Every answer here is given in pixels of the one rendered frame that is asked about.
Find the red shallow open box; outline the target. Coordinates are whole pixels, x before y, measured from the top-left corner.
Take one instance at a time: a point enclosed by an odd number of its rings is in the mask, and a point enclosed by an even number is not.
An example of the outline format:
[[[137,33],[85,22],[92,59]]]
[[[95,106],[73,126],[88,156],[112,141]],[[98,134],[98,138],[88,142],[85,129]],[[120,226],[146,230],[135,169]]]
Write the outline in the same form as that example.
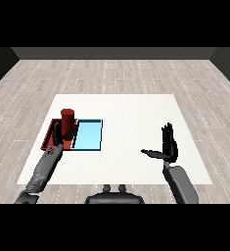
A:
[[[41,150],[45,151],[48,147],[55,146],[53,143],[53,130],[54,130],[55,125],[61,122],[62,122],[61,119],[53,119],[50,122],[45,138],[40,147]],[[64,143],[62,144],[63,150],[64,151],[72,150],[74,148],[75,141],[76,141],[76,136],[73,138],[73,140],[65,140]]]

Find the dark grey robot body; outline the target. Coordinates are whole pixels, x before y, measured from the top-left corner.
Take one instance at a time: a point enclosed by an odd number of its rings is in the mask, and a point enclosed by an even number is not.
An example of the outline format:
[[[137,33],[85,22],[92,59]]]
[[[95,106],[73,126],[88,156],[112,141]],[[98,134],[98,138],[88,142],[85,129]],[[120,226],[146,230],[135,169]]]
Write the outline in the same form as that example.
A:
[[[124,184],[118,186],[118,192],[111,192],[111,186],[105,184],[103,191],[88,196],[85,204],[144,204],[144,200],[139,195],[128,193]]]

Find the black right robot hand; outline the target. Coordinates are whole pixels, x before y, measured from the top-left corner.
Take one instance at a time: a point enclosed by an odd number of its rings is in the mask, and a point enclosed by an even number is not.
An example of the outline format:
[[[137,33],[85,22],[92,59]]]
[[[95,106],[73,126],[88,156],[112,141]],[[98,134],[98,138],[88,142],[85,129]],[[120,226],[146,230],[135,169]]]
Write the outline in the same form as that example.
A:
[[[173,127],[167,123],[162,129],[162,151],[142,149],[141,152],[150,158],[163,159],[165,162],[175,163],[178,158],[177,142],[173,137]]]

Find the light blue shallow open box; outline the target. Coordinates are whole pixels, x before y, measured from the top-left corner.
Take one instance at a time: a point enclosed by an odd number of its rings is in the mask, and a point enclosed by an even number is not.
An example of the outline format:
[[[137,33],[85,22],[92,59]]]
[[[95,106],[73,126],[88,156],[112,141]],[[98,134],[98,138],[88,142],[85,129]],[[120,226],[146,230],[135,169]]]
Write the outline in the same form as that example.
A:
[[[103,121],[101,119],[80,119],[78,131],[71,144],[71,151],[100,151]]]

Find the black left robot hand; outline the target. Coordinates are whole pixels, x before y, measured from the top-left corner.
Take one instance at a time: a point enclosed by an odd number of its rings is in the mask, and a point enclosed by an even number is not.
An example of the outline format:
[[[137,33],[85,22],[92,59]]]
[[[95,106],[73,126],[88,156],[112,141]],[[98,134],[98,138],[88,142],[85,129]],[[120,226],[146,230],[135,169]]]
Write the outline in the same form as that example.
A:
[[[73,130],[68,131],[66,134],[62,134],[62,123],[57,123],[53,130],[53,143],[55,146],[63,144],[65,140],[73,140],[77,135],[78,125]]]

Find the red can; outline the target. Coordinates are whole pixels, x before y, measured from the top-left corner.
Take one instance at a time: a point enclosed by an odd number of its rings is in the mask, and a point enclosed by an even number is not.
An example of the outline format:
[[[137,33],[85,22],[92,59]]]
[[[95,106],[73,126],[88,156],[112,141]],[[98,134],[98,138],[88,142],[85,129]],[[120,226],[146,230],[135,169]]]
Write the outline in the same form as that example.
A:
[[[74,110],[63,109],[62,115],[62,136],[65,136],[68,132],[74,129]]]

